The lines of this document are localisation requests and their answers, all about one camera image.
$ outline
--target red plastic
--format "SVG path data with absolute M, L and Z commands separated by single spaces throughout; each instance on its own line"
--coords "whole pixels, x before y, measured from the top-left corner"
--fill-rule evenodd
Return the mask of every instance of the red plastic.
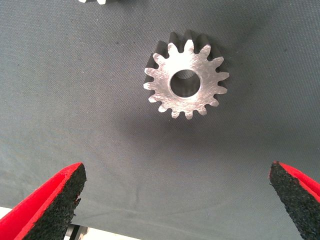
M 23 239 L 61 193 L 68 179 L 81 164 L 78 162 L 57 172 L 4 216 L 0 220 L 1 239 Z
M 320 203 L 320 184 L 318 182 L 290 165 L 282 162 L 279 162 L 279 164 L 288 174 L 298 179 L 301 187 L 314 196 L 314 198 Z

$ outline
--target machined metal surface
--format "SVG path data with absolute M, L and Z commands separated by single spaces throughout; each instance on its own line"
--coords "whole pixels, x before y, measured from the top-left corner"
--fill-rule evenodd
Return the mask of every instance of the machined metal surface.
M 199 45 L 201 47 L 197 52 L 195 46 Z M 158 68 L 145 68 L 144 72 L 153 81 L 146 82 L 143 87 L 155 91 L 149 101 L 162 103 L 159 112 L 172 109 L 173 118 L 184 112 L 187 119 L 192 119 L 193 111 L 206 115 L 205 105 L 219 105 L 214 95 L 225 94 L 227 89 L 219 86 L 218 82 L 227 79 L 229 73 L 216 71 L 224 58 L 219 56 L 210 59 L 211 52 L 212 46 L 206 37 L 188 39 L 183 46 L 178 36 L 172 33 L 167 45 L 168 57 L 165 58 L 165 54 L 153 54 Z M 183 74 L 189 74 L 189 77 L 181 77 Z
M 81 2 L 81 3 L 85 3 L 87 0 L 79 0 L 79 2 Z M 106 1 L 107 0 L 97 0 L 97 2 L 98 2 L 98 4 L 106 4 Z

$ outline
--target center hole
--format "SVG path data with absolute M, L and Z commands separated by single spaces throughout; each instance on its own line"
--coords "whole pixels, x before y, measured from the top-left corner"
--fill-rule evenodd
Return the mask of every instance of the center hole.
M 195 95 L 200 88 L 200 78 L 191 70 L 181 70 L 173 75 L 170 87 L 175 95 L 188 98 Z

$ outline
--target white surface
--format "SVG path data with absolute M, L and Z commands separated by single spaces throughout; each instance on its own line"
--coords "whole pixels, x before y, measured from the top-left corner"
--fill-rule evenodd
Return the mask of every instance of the white surface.
M 0 219 L 2 219 L 10 211 L 11 208 L 0 207 Z
M 11 208 L 0 207 L 0 219 L 11 211 Z M 65 236 L 64 240 L 69 240 L 69 236 Z M 136 238 L 122 236 L 116 233 L 89 228 L 87 234 L 82 240 L 138 240 Z
M 112 232 L 89 228 L 82 240 L 138 240 L 136 238 L 119 235 Z

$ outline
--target gray cloth backdrop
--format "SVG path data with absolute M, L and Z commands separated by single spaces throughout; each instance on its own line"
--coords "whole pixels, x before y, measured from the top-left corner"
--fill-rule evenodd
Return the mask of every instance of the gray cloth backdrop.
M 149 103 L 159 40 L 210 36 L 230 78 L 207 116 Z M 320 180 L 320 1 L 0 4 L 0 206 L 82 161 L 75 224 L 142 240 L 300 240 L 272 161 Z

